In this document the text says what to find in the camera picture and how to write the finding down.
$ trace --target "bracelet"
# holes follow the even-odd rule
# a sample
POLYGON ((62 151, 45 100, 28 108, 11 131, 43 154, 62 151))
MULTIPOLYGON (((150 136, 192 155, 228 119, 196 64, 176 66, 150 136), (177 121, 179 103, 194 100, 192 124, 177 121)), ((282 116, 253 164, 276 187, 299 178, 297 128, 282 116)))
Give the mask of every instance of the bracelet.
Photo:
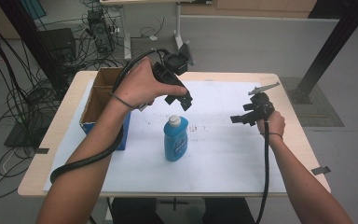
POLYGON ((123 103, 123 105, 126 105, 127 107, 131 108, 132 110, 136 109, 135 106, 129 105, 127 102, 125 102, 125 101, 121 100, 120 98, 118 98, 118 96, 116 96, 114 93, 109 92, 109 95, 115 97, 115 98, 118 99, 121 103, 123 103))
POLYGON ((280 136, 280 138, 283 140, 283 136, 282 136, 281 134, 278 134, 278 133, 269 133, 269 134, 275 134, 275 135, 278 135, 278 136, 280 136))

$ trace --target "bottle cap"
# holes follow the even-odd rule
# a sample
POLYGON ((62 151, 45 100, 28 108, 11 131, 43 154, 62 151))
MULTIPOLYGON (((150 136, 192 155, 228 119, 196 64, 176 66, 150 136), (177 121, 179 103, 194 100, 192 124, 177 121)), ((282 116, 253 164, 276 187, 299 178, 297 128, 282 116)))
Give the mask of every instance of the bottle cap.
POLYGON ((170 116, 170 119, 168 120, 172 127, 178 127, 180 125, 180 121, 180 117, 177 115, 170 116))

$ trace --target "metal pole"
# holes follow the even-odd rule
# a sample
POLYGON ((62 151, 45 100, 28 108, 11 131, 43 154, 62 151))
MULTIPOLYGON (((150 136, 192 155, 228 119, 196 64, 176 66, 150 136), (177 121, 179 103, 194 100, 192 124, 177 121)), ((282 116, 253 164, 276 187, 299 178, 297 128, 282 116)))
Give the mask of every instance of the metal pole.
POLYGON ((295 90, 289 91, 289 97, 294 104, 309 104, 309 95, 316 83, 324 74, 330 63, 358 27, 358 0, 353 1, 342 15, 337 26, 327 38, 306 75, 295 90))
POLYGON ((174 31, 174 37, 176 46, 179 48, 183 45, 182 36, 180 35, 180 14, 181 14, 181 3, 176 3, 176 30, 174 31))
POLYGON ((130 38, 130 33, 128 33, 127 30, 126 13, 122 5, 118 6, 117 8, 118 8, 118 13, 120 14, 121 27, 123 29, 123 35, 124 35, 124 60, 128 62, 132 59, 132 55, 131 55, 131 38, 130 38))

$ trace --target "blue box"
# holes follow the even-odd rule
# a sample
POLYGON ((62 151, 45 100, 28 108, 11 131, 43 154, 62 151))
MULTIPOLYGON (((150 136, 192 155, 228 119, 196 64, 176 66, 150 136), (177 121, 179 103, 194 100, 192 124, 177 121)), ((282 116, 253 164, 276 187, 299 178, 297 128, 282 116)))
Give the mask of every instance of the blue box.
MULTIPOLYGON (((109 102, 111 98, 109 93, 112 91, 113 85, 121 70, 122 68, 101 68, 98 71, 97 77, 95 78, 89 93, 89 99, 80 119, 80 127, 86 134, 88 134, 92 127, 94 127, 95 122, 109 102)), ((123 139, 117 150, 124 150, 126 148, 130 119, 131 112, 124 119, 123 139)))

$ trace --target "white paper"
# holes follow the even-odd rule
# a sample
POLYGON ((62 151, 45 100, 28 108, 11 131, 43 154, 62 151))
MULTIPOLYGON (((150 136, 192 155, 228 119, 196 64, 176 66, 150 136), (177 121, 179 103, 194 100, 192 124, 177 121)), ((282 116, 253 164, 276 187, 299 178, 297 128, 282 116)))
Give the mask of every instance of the white paper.
MULTIPOLYGON (((107 193, 256 193, 265 182, 264 138, 256 126, 233 124, 230 116, 243 115, 247 92, 258 83, 184 82, 193 97, 185 112, 178 101, 164 96, 143 112, 131 113, 124 151, 115 151, 103 184, 107 193), (163 127, 172 114, 189 121, 188 147, 178 161, 166 161, 163 127)), ((86 89, 83 100, 88 97, 86 89)), ((52 170, 63 165, 85 134, 79 126, 85 101, 79 104, 60 144, 52 170)), ((282 177, 269 150, 269 191, 285 193, 282 177)), ((49 180, 44 188, 50 187, 49 180)))

